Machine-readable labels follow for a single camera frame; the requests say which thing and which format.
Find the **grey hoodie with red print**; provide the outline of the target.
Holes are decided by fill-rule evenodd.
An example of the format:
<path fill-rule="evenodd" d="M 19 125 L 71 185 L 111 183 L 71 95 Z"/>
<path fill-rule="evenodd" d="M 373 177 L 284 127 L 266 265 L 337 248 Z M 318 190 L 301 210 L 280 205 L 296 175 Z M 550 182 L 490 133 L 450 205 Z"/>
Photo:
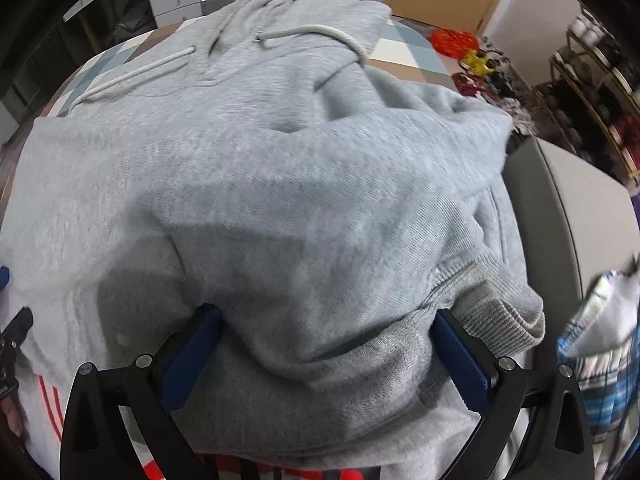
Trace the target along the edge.
<path fill-rule="evenodd" d="M 201 304 L 224 338 L 178 425 L 197 451 L 436 479 L 477 423 L 439 309 L 497 356 L 544 336 L 501 177 L 511 117 L 372 66 L 390 11 L 236 0 L 40 117 L 1 227 L 29 307 L 27 447 L 58 471 L 83 362 L 157 349 Z"/>

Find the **blue plaid cloth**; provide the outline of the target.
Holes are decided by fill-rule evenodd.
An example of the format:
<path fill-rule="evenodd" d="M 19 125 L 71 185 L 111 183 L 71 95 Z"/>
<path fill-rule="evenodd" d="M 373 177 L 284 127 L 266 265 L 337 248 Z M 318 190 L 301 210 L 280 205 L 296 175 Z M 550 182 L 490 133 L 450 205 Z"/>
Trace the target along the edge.
<path fill-rule="evenodd" d="M 614 479 L 639 448 L 639 272 L 601 274 L 555 351 L 582 393 L 594 476 Z"/>

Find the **grey storage box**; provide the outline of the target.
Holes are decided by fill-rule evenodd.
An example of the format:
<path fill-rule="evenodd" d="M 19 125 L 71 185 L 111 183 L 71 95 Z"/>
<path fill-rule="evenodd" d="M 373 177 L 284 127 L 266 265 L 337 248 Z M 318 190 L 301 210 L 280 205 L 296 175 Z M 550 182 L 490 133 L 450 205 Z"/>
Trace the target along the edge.
<path fill-rule="evenodd" d="M 503 169 L 524 248 L 527 281 L 544 300 L 546 336 L 538 368 L 556 363 L 555 343 L 594 281 L 629 271 L 639 226 L 627 189 L 568 151 L 530 138 Z"/>

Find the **metal shelf rack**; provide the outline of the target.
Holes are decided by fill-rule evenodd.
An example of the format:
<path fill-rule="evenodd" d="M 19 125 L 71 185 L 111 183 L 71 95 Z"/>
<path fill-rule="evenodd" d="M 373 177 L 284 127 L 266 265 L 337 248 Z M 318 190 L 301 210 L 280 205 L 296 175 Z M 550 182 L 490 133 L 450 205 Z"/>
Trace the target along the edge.
<path fill-rule="evenodd" d="M 585 6 L 549 56 L 534 96 L 559 144 L 639 191 L 639 64 Z"/>

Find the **orange red toy pile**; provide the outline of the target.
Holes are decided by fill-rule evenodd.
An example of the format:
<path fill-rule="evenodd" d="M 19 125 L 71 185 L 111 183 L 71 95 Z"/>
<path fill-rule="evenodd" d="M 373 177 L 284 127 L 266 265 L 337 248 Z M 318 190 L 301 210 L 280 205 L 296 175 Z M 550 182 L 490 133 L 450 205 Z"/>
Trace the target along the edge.
<path fill-rule="evenodd" d="M 456 60 L 461 60 L 469 51 L 480 48 L 480 44 L 474 35 L 449 28 L 434 29 L 428 41 L 436 52 Z"/>

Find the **checked bed cover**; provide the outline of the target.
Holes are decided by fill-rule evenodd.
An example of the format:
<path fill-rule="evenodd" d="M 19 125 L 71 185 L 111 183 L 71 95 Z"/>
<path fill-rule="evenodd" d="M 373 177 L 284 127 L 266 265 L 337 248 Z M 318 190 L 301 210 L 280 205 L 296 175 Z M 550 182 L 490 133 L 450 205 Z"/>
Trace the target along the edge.
<path fill-rule="evenodd" d="M 199 20 L 200 18 L 192 18 L 180 25 L 168 25 L 152 32 L 145 32 L 90 58 L 64 81 L 47 102 L 40 116 L 66 115 L 74 99 L 94 86 L 107 72 L 130 62 L 166 40 L 177 30 L 189 27 Z M 371 65 L 399 79 L 440 84 L 456 90 L 452 80 L 452 73 L 457 71 L 454 66 L 445 62 L 427 39 L 401 22 L 387 21 L 369 61 Z"/>

